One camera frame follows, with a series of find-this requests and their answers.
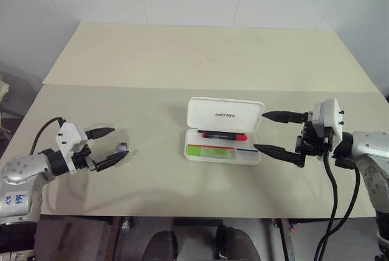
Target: sticker on robot arm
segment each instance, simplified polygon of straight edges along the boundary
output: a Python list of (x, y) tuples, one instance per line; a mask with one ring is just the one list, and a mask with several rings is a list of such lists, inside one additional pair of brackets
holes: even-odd
[(0, 217), (25, 215), (29, 212), (28, 191), (5, 193), (0, 204)]

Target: white wall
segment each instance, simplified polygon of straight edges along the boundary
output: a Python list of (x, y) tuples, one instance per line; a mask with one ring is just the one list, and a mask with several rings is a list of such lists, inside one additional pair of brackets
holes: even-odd
[(79, 21), (335, 29), (389, 94), (389, 0), (0, 0), (0, 71), (14, 96), (32, 101)]

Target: unitree logo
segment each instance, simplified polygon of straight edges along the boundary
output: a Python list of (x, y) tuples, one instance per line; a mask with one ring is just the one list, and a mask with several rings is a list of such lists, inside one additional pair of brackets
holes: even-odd
[(215, 113), (215, 116), (220, 116), (220, 117), (235, 117), (235, 114)]

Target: pen case lid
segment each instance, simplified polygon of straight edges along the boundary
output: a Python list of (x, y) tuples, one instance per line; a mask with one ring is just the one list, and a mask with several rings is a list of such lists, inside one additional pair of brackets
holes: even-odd
[(264, 109), (261, 102), (192, 97), (188, 102), (187, 124), (198, 130), (253, 132)]

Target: floor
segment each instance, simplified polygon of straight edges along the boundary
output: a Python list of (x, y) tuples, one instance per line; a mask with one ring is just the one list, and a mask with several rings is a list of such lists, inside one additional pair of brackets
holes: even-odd
[[(3, 119), (2, 126), (15, 131), (19, 119)], [(7, 147), (0, 136), (0, 156)], [(157, 232), (173, 230), (179, 243), (178, 261), (212, 260), (217, 226), (177, 224), (170, 217), (135, 217), (134, 227), (119, 234), (115, 261), (141, 261), (142, 254)], [(226, 226), (242, 229), (252, 238), (262, 261), (284, 260), (279, 230), (268, 219), (224, 218)], [(296, 260), (312, 260), (326, 222), (300, 224), (292, 234)], [(69, 216), (42, 216), (35, 249), (40, 261), (104, 260), (111, 225), (100, 220)], [(334, 234), (327, 245), (325, 260), (374, 260), (379, 254), (374, 218), (354, 218)]]
[[(279, 230), (268, 219), (224, 218), (226, 226), (242, 229), (252, 238), (262, 261), (284, 260)], [(216, 226), (175, 226), (172, 218), (138, 217), (135, 226), (120, 236), (116, 261), (140, 261), (155, 232), (173, 230), (179, 243), (178, 261), (213, 260)], [(297, 225), (292, 234), (296, 260), (312, 260), (327, 223)], [(350, 219), (328, 242), (325, 260), (374, 260), (379, 254), (374, 218)]]

